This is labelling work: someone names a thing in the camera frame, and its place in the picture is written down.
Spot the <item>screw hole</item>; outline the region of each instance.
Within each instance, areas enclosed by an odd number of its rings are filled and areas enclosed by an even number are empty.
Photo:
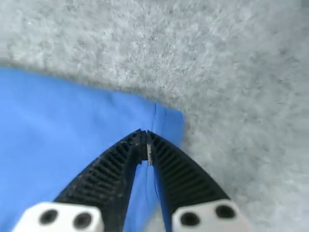
[[[85,229],[91,223],[91,215],[89,213],[81,213],[74,219],[74,227],[77,229]]]
[[[216,208],[216,214],[219,218],[234,218],[235,211],[228,205],[220,205]]]
[[[40,223],[42,225],[48,225],[53,223],[57,218],[58,212],[55,209],[45,211],[40,217]]]
[[[180,221],[184,226],[196,226],[200,223],[199,217],[192,212],[184,213],[181,216]]]

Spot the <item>blue cloth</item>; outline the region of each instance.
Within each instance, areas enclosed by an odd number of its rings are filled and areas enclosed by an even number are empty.
[[[52,201],[92,160],[137,129],[180,145],[183,115],[136,95],[0,68],[0,231]],[[137,167],[124,231],[139,232],[158,202],[154,170]]]

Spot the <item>carpet floor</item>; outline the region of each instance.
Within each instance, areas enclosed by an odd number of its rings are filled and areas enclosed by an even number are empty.
[[[0,22],[1,65],[183,111],[256,231],[309,230],[309,0],[1,0]]]

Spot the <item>gray carpet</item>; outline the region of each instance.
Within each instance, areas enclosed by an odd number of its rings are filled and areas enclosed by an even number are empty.
[[[308,1],[1,0],[0,63],[182,110],[183,150],[255,230],[304,232]]]

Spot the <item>ridged rubber pad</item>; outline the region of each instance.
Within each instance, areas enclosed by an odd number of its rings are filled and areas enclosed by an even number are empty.
[[[145,155],[146,132],[138,130],[89,164],[55,202],[96,206],[105,230],[122,232],[136,166]]]
[[[147,152],[152,159],[149,163],[154,166],[168,232],[171,231],[171,216],[179,207],[229,199],[180,149],[152,132],[138,130],[89,164],[55,201],[96,206],[102,213],[105,230],[122,232],[136,166],[147,160]]]
[[[161,208],[167,231],[182,206],[229,199],[219,185],[190,157],[164,138],[148,132]]]

